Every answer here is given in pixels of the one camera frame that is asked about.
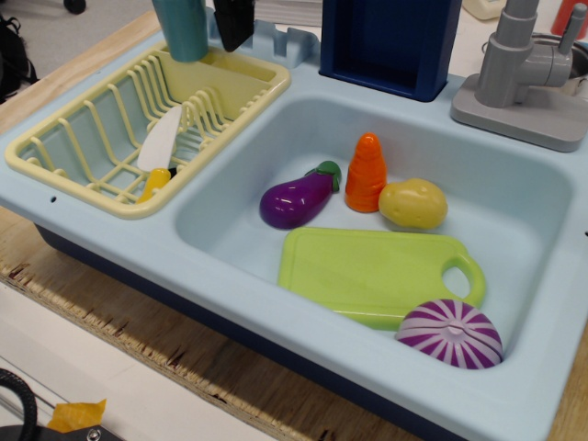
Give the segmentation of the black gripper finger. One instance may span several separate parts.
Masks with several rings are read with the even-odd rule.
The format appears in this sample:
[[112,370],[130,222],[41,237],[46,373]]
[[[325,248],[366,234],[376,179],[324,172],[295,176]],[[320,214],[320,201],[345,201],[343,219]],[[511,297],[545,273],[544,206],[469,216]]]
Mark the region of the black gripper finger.
[[254,0],[214,0],[224,50],[235,51],[254,34]]

